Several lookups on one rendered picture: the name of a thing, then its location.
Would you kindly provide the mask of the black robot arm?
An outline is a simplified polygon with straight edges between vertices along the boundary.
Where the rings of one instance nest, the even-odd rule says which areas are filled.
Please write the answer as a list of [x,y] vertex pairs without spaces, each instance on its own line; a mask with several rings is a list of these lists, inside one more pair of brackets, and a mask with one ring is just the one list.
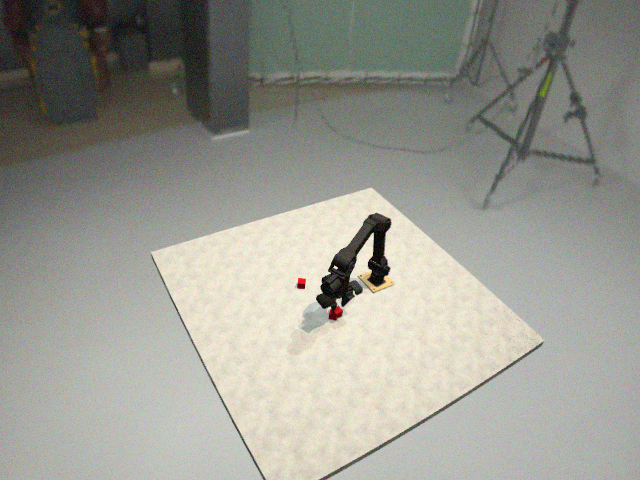
[[[349,245],[342,248],[333,258],[328,272],[331,274],[322,277],[320,286],[324,295],[333,296],[342,286],[349,284],[350,275],[357,262],[357,255],[365,245],[369,237],[374,233],[373,256],[368,261],[368,269],[372,270],[367,280],[375,287],[387,283],[391,268],[385,257],[386,232],[390,229],[392,220],[382,214],[371,214],[363,222],[362,227],[354,236]],[[333,268],[338,267],[337,269]]]

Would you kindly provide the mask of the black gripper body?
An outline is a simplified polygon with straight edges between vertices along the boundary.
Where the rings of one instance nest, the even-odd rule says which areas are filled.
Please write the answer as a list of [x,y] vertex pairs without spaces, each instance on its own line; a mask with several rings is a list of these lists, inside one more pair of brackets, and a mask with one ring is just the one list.
[[342,286],[333,296],[328,297],[326,295],[319,294],[316,297],[316,301],[320,304],[323,309],[327,309],[336,303],[336,299],[341,299],[345,296],[353,295],[353,291],[355,295],[360,295],[363,292],[362,286],[356,281],[349,282],[348,285]]

